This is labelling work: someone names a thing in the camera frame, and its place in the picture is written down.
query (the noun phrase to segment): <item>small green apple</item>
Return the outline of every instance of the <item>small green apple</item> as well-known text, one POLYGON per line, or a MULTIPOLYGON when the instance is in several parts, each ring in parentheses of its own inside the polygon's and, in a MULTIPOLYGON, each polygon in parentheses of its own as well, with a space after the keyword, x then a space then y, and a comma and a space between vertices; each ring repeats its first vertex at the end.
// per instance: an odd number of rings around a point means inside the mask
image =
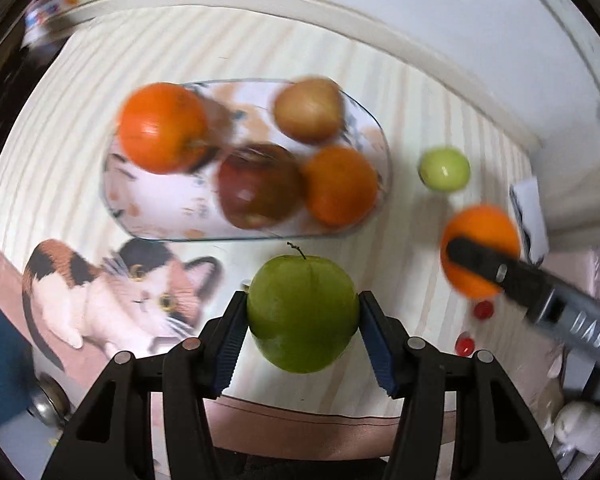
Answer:
POLYGON ((277 256, 249 287, 249 327, 264 357, 283 370, 317 372, 335 361, 358 329, 349 275, 319 256, 277 256))
POLYGON ((466 187, 471 177, 471 165, 460 150, 444 146, 422 155, 418 174, 429 189, 450 193, 466 187))

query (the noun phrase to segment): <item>red berry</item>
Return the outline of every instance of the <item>red berry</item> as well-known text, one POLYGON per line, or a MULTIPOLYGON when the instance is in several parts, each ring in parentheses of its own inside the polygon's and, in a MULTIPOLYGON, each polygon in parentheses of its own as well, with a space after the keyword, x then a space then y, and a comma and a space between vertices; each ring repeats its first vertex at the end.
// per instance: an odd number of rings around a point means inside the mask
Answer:
POLYGON ((493 312, 493 303, 488 300, 481 301, 474 306, 474 316, 480 321, 489 319, 491 316, 493 316, 493 312))
POLYGON ((462 332, 456 339, 456 354, 460 357, 469 357, 475 350, 475 341, 467 332, 462 332))

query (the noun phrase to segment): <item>white wall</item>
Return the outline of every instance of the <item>white wall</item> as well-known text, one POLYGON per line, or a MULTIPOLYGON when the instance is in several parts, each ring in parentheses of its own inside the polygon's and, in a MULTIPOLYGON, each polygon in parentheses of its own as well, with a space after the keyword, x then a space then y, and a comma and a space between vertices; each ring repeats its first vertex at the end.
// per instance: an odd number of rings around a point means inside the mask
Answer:
POLYGON ((600 245, 600 124, 549 138, 532 161, 552 249, 600 245))
MULTIPOLYGON (((375 17, 471 71, 542 139, 595 122, 600 94, 539 0, 329 1, 375 17)), ((600 79, 599 40, 570 2, 550 1, 577 29, 600 79)))

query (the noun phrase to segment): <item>wooden table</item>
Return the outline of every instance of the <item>wooden table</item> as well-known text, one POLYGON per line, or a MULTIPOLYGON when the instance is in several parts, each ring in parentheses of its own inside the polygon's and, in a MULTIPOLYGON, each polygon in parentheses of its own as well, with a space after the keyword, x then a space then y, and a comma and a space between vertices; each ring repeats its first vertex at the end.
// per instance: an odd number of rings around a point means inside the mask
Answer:
MULTIPOLYGON (((100 199, 100 170, 116 111, 134 88, 155 81, 295 78, 337 81, 384 128, 394 184, 383 211, 348 237, 302 241, 307 254, 338 262, 359 290, 411 335, 452 352, 469 330, 494 352, 532 404, 544 386, 552 346, 502 299, 478 324, 440 269, 438 243, 453 211, 479 202, 511 213, 508 189, 531 175, 525 152, 496 124, 438 81, 371 46, 307 23, 238 9, 197 6, 136 9, 93 20, 68 40, 22 109, 0 157, 0 307, 29 336, 20 273, 32 250, 61 240, 98 265, 129 238, 100 199), (423 150, 450 144, 472 165, 469 186, 434 194, 418 179, 423 150)), ((234 290, 284 241, 170 244, 182 261, 214 256, 222 283, 199 327, 218 316, 234 290)), ((87 388, 107 359, 75 350, 70 375, 87 388)), ((362 458, 389 453, 401 402, 376 384, 359 335, 324 371, 276 369, 248 335, 226 397, 208 404, 216 444, 293 458, 362 458)), ((454 398, 447 407, 454 410, 454 398)))

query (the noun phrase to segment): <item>oval glass dish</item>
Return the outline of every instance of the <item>oval glass dish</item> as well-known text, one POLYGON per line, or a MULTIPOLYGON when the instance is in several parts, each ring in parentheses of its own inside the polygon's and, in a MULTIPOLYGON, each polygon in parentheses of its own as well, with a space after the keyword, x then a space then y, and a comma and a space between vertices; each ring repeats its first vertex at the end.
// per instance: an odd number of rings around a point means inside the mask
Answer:
POLYGON ((378 172, 378 198, 369 214, 340 229, 320 224, 305 208, 267 230, 239 229, 224 218, 218 203, 217 174, 233 147, 272 142, 293 153, 300 164, 320 149, 296 142, 277 129, 270 110, 285 84, 288 81, 263 79, 184 84, 202 97, 209 129, 222 146, 190 173, 158 175, 141 170, 126 158, 113 136, 102 173, 102 198, 109 213, 132 236, 173 242, 311 237, 340 234, 361 225, 384 204, 391 186, 391 161, 378 121, 344 92, 346 125, 335 142, 358 150, 378 172))

